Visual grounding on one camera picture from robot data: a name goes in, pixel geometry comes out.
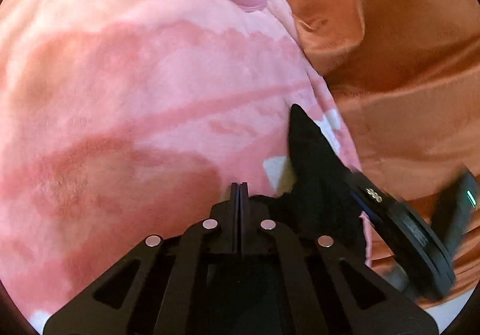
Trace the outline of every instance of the green indicator light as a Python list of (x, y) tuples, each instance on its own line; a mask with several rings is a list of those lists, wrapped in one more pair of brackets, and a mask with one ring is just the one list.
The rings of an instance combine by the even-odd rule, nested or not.
[(472, 196), (472, 193), (470, 193), (470, 190), (466, 191), (466, 195), (469, 196), (469, 200), (472, 203), (472, 206), (474, 208), (476, 208), (477, 207), (477, 202), (475, 201), (474, 197)]

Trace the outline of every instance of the pink blanket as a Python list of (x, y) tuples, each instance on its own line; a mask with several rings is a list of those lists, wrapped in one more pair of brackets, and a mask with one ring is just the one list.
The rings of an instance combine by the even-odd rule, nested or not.
[(145, 236), (207, 217), (231, 182), (281, 194), (293, 103), (356, 151), (285, 0), (5, 0), (0, 278), (39, 330)]

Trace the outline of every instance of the metal pin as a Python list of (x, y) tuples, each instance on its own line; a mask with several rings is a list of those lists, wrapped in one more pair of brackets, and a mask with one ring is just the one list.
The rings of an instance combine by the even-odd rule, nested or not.
[(214, 229), (217, 228), (218, 222), (214, 219), (206, 219), (203, 223), (203, 228), (205, 229)]
[(145, 239), (145, 244), (149, 247), (156, 247), (162, 242), (162, 238), (157, 235), (150, 235)]
[(332, 247), (334, 240), (330, 236), (323, 235), (317, 239), (317, 243), (322, 247)]
[(260, 226), (263, 228), (263, 229), (267, 229), (267, 230), (271, 230), (271, 229), (274, 229), (277, 224), (275, 224), (275, 221), (273, 220), (263, 220), (261, 223), (260, 223)]

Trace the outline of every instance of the orange satin cloth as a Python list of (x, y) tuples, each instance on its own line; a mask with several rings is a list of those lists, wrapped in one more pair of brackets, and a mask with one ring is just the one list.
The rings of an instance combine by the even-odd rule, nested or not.
[[(287, 0), (305, 54), (350, 129), (364, 173), (427, 219), (465, 164), (480, 174), (476, 0)], [(480, 216), (455, 259), (450, 298), (480, 277)], [(391, 252), (374, 236), (373, 268)]]

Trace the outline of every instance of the white patch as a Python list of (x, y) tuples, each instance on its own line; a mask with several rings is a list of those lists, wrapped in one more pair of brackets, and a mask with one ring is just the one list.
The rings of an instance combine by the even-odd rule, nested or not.
[(342, 117), (340, 117), (338, 110), (330, 109), (325, 113), (325, 117), (327, 117), (328, 122), (334, 130), (339, 130), (342, 127)]
[(292, 190), (295, 182), (290, 159), (286, 156), (274, 156), (263, 161), (263, 169), (265, 170), (270, 185), (275, 193), (283, 194)]
[(45, 327), (45, 324), (47, 323), (47, 320), (50, 319), (50, 317), (51, 314), (45, 312), (44, 310), (36, 310), (35, 312), (33, 312), (32, 316), (30, 316), (30, 319), (28, 321), (33, 326), (33, 328), (36, 329), (40, 335), (42, 335), (43, 328)]
[(315, 124), (317, 124), (320, 127), (320, 130), (323, 133), (323, 136), (326, 137), (327, 141), (330, 143), (330, 146), (332, 147), (333, 151), (337, 154), (340, 152), (340, 143), (338, 142), (337, 138), (335, 137), (335, 134), (332, 130), (332, 126), (330, 125), (330, 122), (328, 121), (326, 116), (323, 116), (322, 121), (315, 121)]

